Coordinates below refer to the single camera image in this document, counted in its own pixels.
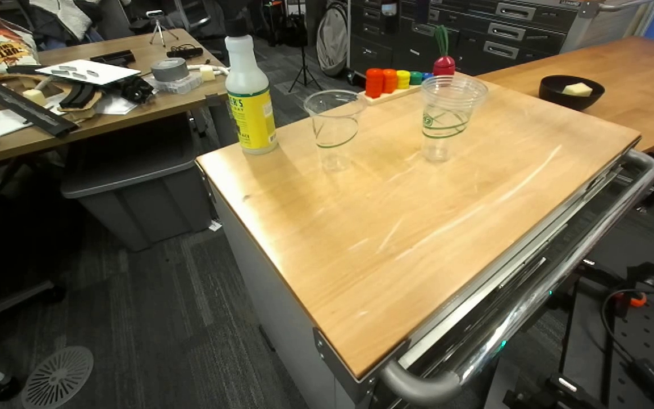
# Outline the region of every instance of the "black bowl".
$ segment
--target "black bowl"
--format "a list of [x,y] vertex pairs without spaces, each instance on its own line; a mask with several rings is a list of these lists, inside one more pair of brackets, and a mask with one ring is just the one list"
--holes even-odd
[[[594,89],[590,96],[565,96],[564,85],[568,83],[578,83],[583,81],[586,85]],[[538,83],[538,98],[550,99],[555,103],[564,103],[571,109],[588,109],[590,103],[595,103],[605,93],[605,85],[600,81],[586,80],[586,77],[575,77],[575,75],[550,75],[544,77]]]

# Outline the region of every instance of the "drinking glass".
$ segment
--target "drinking glass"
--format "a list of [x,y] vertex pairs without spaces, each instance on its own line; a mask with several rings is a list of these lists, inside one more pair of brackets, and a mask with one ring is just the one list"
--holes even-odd
[[357,136],[367,98],[347,89],[325,89],[304,99],[325,171],[340,171],[340,150]]
[[427,77],[422,81],[422,156],[432,163],[448,160],[448,139],[463,134],[473,110],[487,99],[488,85],[474,77]]

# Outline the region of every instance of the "wooden tabletop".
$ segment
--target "wooden tabletop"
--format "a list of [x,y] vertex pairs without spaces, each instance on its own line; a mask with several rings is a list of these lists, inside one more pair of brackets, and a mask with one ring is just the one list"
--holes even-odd
[[[167,33],[167,40],[168,40],[167,48],[162,42],[150,42],[153,33],[141,33],[141,36],[85,42],[85,44],[65,48],[65,49],[41,52],[40,59],[41,59],[41,64],[49,65],[49,64],[60,64],[60,60],[71,60],[71,59],[88,59],[88,56],[97,56],[97,53],[132,49],[136,56],[132,68],[138,68],[145,75],[145,73],[150,73],[150,68],[156,60],[167,59],[167,52],[171,49],[171,44],[180,44],[180,42],[197,44],[197,40],[189,31],[184,31],[184,30],[172,30],[172,31],[177,33],[177,40]],[[189,64],[203,64],[204,59],[209,59],[212,64],[220,64],[212,52],[204,52],[201,59],[191,59]],[[130,126],[136,123],[167,118],[167,116],[172,116],[172,113],[180,113],[180,110],[187,110],[187,109],[203,103],[209,96],[223,96],[223,93],[226,93],[223,80],[206,81],[204,85],[197,85],[191,93],[180,93],[180,96],[159,93],[155,98],[155,102],[141,103],[128,116],[91,118],[79,130],[75,130],[72,134],[69,134],[65,139],[54,139],[40,126],[27,126],[27,130],[15,132],[10,136],[0,136],[0,160],[11,158],[11,156],[21,156],[21,155],[30,155],[30,151],[51,150],[58,146],[67,146],[67,143],[72,143],[79,139],[91,139],[91,136],[122,130],[122,126]]]
[[487,73],[481,80],[538,96],[546,75],[579,75],[605,83],[605,96],[586,113],[640,130],[638,147],[654,147],[654,40],[629,36]]
[[453,158],[420,156],[422,96],[373,103],[325,173],[311,123],[197,156],[317,327],[361,377],[638,132],[488,83]]

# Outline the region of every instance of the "box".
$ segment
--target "box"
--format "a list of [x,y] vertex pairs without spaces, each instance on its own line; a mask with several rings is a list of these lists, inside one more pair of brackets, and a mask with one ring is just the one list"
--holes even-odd
[[62,193],[130,250],[204,230],[206,186],[189,118],[172,116],[71,146]]

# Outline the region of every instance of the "gray cabinet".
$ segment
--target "gray cabinet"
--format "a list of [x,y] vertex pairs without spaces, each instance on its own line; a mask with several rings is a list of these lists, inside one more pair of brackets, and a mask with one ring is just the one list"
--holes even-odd
[[605,31],[614,26],[603,40],[623,39],[644,0],[623,9],[600,5],[605,2],[350,0],[347,68],[357,75],[373,65],[432,69],[439,56],[435,25],[448,25],[449,53],[459,69],[479,75],[586,44],[583,39],[598,31],[594,19],[603,19]]

